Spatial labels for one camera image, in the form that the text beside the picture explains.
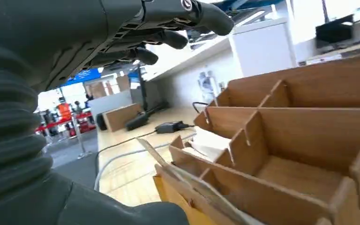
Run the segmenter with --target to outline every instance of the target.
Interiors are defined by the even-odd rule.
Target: wooden compartment organizer
[[[217,103],[220,107],[360,108],[360,57],[232,80]]]
[[[231,139],[173,165],[267,225],[360,225],[360,57],[233,80],[194,123]]]

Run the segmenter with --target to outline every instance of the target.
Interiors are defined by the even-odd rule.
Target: table surface
[[[98,130],[98,149],[102,150],[105,147],[115,145],[129,138],[149,133],[157,125],[164,122],[182,120],[184,123],[192,125],[196,116],[197,113],[192,108],[173,108],[152,115],[147,125],[132,131],[126,131],[125,129],[116,132]],[[152,146],[158,146],[172,142],[178,135],[186,137],[194,132],[193,128],[187,128],[172,134],[151,134],[143,137],[143,139],[150,142]],[[113,157],[141,149],[143,147],[139,142],[132,140],[105,150],[99,155],[99,166],[102,168]],[[168,147],[157,150],[167,162],[172,160]],[[136,153],[112,161],[101,176],[100,192],[127,206],[137,206],[160,201],[152,179],[152,176],[156,174],[155,164],[156,161],[148,152]]]

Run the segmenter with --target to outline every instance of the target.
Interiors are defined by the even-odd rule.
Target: white cabinet
[[[297,66],[286,19],[237,27],[229,38],[244,77]]]

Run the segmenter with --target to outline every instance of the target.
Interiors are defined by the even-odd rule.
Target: robotic hand
[[[132,57],[154,63],[140,43],[182,48],[174,30],[232,27],[195,0],[0,0],[0,225],[187,224],[176,205],[127,207],[51,171],[33,112],[39,92],[82,69]]]
[[[97,68],[109,66],[116,60],[132,61],[135,59],[152,65],[157,62],[158,56],[140,47],[141,43],[152,45],[165,43],[175,49],[182,49],[187,45],[188,40],[174,30],[193,28],[204,32],[213,30],[219,35],[226,35],[233,27],[233,21],[220,9],[214,5],[193,0],[171,2],[171,5],[174,6],[173,15],[158,19],[154,15],[154,11],[162,2],[163,0],[146,2],[145,11],[148,12],[147,15],[152,18],[152,21],[143,23],[138,30],[122,29],[122,35],[124,35],[122,39],[112,41],[104,53],[99,53],[86,66]]]

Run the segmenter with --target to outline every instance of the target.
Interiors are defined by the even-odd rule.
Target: orange vest
[[[71,119],[71,110],[69,109],[68,103],[63,103],[59,105],[59,112],[63,119]]]

